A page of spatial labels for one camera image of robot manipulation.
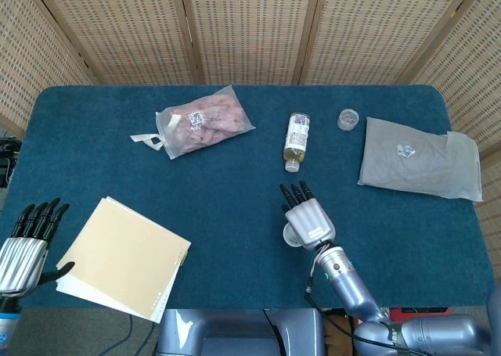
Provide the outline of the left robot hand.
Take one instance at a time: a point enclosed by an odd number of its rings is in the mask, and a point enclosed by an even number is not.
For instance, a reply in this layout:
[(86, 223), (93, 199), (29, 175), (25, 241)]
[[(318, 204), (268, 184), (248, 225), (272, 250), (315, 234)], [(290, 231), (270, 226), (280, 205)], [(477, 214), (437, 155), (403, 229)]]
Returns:
[(1, 248), (2, 299), (25, 297), (36, 287), (64, 277), (75, 266), (70, 261), (55, 271), (43, 271), (59, 223), (70, 207), (59, 202), (55, 198), (49, 203), (32, 203), (17, 218)]

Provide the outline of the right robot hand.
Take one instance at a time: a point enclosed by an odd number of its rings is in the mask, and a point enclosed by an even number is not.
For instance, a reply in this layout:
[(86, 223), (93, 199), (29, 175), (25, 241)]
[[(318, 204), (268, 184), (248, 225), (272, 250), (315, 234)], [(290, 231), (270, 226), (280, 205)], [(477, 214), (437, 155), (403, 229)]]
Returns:
[(282, 206), (287, 220), (283, 238), (289, 246), (317, 251), (334, 244), (336, 229), (305, 181), (288, 189), (279, 186), (287, 204)]

